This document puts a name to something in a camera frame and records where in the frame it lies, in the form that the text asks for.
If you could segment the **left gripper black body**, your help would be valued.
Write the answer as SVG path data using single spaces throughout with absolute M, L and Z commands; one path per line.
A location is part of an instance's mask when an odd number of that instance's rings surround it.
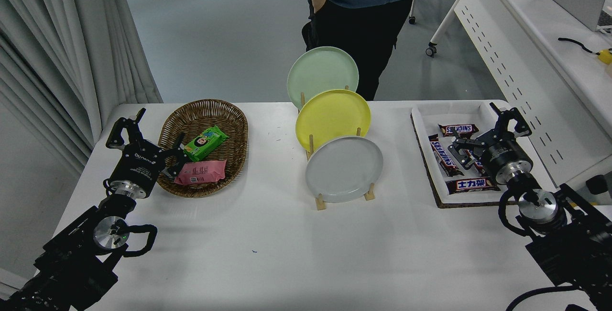
M 151 142 L 128 144 L 109 178 L 109 187 L 114 192 L 128 190 L 131 196 L 150 196 L 164 168 L 160 147 Z

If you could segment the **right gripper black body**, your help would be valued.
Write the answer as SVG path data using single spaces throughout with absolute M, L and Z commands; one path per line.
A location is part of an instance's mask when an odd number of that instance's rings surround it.
M 483 150 L 481 164 L 488 176 L 497 176 L 503 168 L 518 166 L 523 172 L 531 172 L 533 161 L 514 140 L 500 141 Z

